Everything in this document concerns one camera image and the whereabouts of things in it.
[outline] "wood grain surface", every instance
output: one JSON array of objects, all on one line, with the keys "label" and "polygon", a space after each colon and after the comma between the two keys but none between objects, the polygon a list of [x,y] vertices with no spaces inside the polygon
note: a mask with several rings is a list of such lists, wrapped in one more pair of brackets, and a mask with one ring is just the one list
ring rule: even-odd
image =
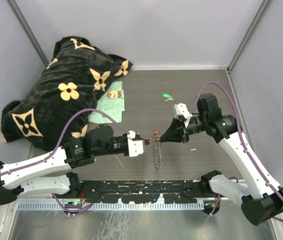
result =
[{"label": "wood grain surface", "polygon": [[[220,83],[231,93],[224,70],[136,70],[120,80],[123,81],[125,95],[125,112],[121,124],[128,130],[140,133],[145,139],[152,139],[156,130],[164,134],[172,122],[174,104],[185,103],[191,110],[195,96],[205,83]],[[172,95],[174,99],[165,101],[163,93]],[[216,86],[208,86],[204,93],[216,95],[222,113],[233,115],[231,104]],[[114,124],[109,125],[113,127],[115,136],[123,134]],[[90,123],[89,129],[96,126]],[[76,168],[73,172],[81,180],[199,180],[212,170],[218,170],[227,177],[241,178],[235,164],[212,137],[202,132],[191,135],[189,140],[185,144],[163,143],[163,166],[159,170],[155,169],[151,144],[146,146],[146,153],[138,157],[118,154],[118,160],[114,155],[100,156],[94,164]],[[35,149],[32,155],[42,153]]]}]

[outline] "folded cloth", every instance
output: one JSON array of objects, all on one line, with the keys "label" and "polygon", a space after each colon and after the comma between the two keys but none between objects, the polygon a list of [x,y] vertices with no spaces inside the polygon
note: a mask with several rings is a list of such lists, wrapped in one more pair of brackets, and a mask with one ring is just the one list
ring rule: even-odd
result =
[{"label": "folded cloth", "polygon": [[[122,112],[125,111],[125,97],[123,90],[123,82],[116,81],[109,87],[108,93],[104,94],[97,103],[97,109],[111,116],[117,123],[122,122]],[[108,124],[111,121],[97,112],[92,112],[89,122],[95,124]]]},{"label": "folded cloth", "polygon": [[[36,148],[53,150],[67,121],[80,110],[96,108],[111,84],[126,76],[132,65],[123,57],[103,53],[86,38],[64,37],[26,97],[2,110],[4,141],[25,138]],[[86,134],[88,115],[82,113],[72,121],[61,144]]]}]

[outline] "black blanket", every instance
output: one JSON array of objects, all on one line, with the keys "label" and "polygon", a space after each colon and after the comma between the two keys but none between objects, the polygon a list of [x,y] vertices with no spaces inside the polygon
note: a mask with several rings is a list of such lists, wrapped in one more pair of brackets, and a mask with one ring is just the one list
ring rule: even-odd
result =
[{"label": "black blanket", "polygon": [[[36,148],[51,151],[67,121],[82,109],[96,108],[110,85],[132,65],[120,56],[103,53],[85,38],[64,37],[55,44],[51,63],[27,96],[2,110],[5,142],[26,138]],[[83,113],[70,124],[62,143],[85,135],[88,115]]]}]

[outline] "scratched floor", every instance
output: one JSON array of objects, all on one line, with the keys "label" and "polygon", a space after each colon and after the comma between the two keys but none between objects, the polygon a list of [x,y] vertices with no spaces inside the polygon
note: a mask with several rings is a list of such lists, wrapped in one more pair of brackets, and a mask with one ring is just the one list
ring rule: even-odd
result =
[{"label": "scratched floor", "polygon": [[251,225],[229,200],[207,220],[200,210],[18,211],[9,240],[275,240],[269,221]]},{"label": "scratched floor", "polygon": [[[153,137],[154,131],[164,133],[170,126],[173,104],[185,103],[190,110],[205,83],[220,83],[231,93],[224,70],[140,70],[132,71],[120,80],[123,81],[126,109],[121,124],[147,139]],[[172,95],[174,100],[165,101],[163,93]],[[233,114],[230,103],[217,87],[209,86],[204,93],[216,95],[223,114]],[[111,126],[115,135],[123,134],[113,124]],[[89,125],[90,129],[94,127],[96,124]],[[33,149],[31,156],[42,153]],[[241,177],[230,157],[205,133],[190,136],[186,144],[163,143],[161,155],[163,166],[159,170],[155,169],[153,146],[149,145],[146,153],[138,157],[101,156],[94,164],[73,171],[81,180],[199,180],[212,170],[229,177]]]}]

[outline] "green towel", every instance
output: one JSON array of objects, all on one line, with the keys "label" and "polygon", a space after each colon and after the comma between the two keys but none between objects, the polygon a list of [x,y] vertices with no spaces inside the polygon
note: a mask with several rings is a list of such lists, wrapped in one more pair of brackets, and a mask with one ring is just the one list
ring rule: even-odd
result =
[{"label": "green towel", "polygon": [[[115,81],[97,103],[97,109],[111,116],[117,123],[122,122],[122,112],[125,111],[125,97],[123,90],[123,82]],[[89,117],[89,122],[95,124],[108,124],[111,121],[97,112],[92,112]]]}]

